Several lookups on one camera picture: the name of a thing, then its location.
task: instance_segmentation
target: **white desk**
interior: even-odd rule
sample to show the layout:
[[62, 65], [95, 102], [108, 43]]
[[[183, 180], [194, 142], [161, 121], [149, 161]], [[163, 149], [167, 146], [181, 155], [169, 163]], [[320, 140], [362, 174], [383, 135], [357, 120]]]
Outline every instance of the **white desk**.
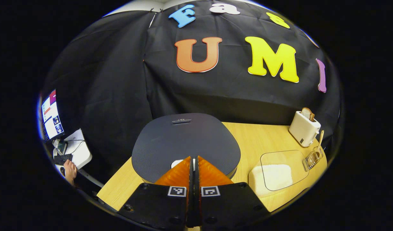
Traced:
[[[81, 168], [84, 165], [86, 165], [88, 162], [90, 162], [93, 156], [91, 155], [90, 151], [88, 150], [88, 147], [87, 147], [87, 144], [85, 141], [73, 141], [73, 140], [85, 140], [84, 136], [82, 135], [81, 129], [76, 130], [74, 133], [69, 135], [64, 140], [68, 142], [68, 146], [67, 146], [65, 154], [72, 153], [72, 162], [75, 164], [78, 171], [80, 171], [80, 170], [83, 171]], [[54, 148], [53, 149], [53, 157], [56, 155], [57, 155], [57, 150]], [[62, 166], [56, 164], [55, 167], [57, 168], [58, 172], [61, 174], [60, 168]]]

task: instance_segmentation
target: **wooden table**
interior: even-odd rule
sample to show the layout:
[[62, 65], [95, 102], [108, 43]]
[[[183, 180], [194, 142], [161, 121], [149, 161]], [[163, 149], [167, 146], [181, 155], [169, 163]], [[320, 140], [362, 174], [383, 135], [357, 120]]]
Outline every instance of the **wooden table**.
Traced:
[[[299, 150], [307, 156], [315, 146], [319, 145], [315, 139], [311, 146], [303, 148], [289, 133], [289, 126], [226, 122], [223, 122], [223, 124], [233, 134], [241, 150], [241, 160], [232, 178], [234, 183], [248, 182], [249, 172], [264, 153]], [[323, 155], [323, 158], [309, 171], [305, 179], [280, 190], [277, 194], [262, 197], [260, 200], [268, 211], [274, 211], [293, 199], [305, 188], [312, 186], [324, 173], [326, 167], [327, 161], [325, 155]], [[115, 210], [119, 210], [141, 183], [143, 181], [132, 168], [130, 158], [102, 187], [97, 196]]]

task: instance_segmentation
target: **yellow letter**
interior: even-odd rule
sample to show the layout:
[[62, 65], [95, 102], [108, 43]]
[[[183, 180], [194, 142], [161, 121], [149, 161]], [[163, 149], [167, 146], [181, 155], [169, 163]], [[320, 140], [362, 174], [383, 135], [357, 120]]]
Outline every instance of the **yellow letter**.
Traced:
[[280, 78], [293, 83], [299, 82], [299, 77], [296, 74], [295, 63], [295, 48], [280, 44], [276, 54], [272, 48], [258, 37], [246, 37], [245, 41], [249, 42], [252, 47], [252, 67], [248, 68], [248, 72], [255, 75], [266, 75], [266, 70], [263, 67], [263, 61], [269, 69], [269, 72], [275, 77], [283, 64], [283, 70], [280, 72]]
[[283, 27], [286, 28], [290, 28], [290, 26], [288, 24], [286, 24], [285, 20], [281, 19], [279, 16], [276, 16], [272, 13], [268, 13], [266, 12], [266, 14], [269, 16], [269, 19], [271, 19], [274, 23], [276, 23], [277, 25], [281, 25]]

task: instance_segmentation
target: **keyboard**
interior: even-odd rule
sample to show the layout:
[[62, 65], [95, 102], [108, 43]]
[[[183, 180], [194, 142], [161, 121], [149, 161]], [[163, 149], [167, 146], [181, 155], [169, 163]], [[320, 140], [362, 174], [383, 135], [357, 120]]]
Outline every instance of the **keyboard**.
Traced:
[[72, 154], [56, 155], [54, 156], [54, 164], [64, 165], [67, 160], [72, 161]]

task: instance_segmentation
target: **black fabric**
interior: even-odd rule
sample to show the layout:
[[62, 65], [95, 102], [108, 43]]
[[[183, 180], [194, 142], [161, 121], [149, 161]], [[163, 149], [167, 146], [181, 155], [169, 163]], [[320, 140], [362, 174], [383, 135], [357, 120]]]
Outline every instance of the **black fabric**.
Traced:
[[[241, 13], [210, 12], [214, 3], [232, 4]], [[171, 114], [205, 113], [224, 122], [290, 125], [295, 111], [308, 107], [325, 130], [325, 143], [331, 140], [340, 114], [340, 82], [328, 57], [304, 32], [275, 12], [228, 0], [192, 1], [195, 21], [178, 28], [168, 17], [187, 4], [158, 13], [106, 16], [70, 42], [54, 63], [42, 95], [57, 89], [66, 135], [82, 129], [93, 155], [84, 167], [87, 172], [105, 183], [129, 159], [141, 129]], [[266, 12], [279, 15], [290, 29], [275, 24]], [[282, 80], [282, 67], [275, 77], [249, 74], [248, 36], [263, 38], [274, 52], [281, 43], [294, 47], [299, 83]], [[203, 73], [180, 70], [175, 42], [195, 39], [192, 58], [201, 62], [206, 58], [201, 40], [206, 37], [222, 38], [216, 67]], [[326, 93], [318, 91], [316, 58], [325, 64]]]

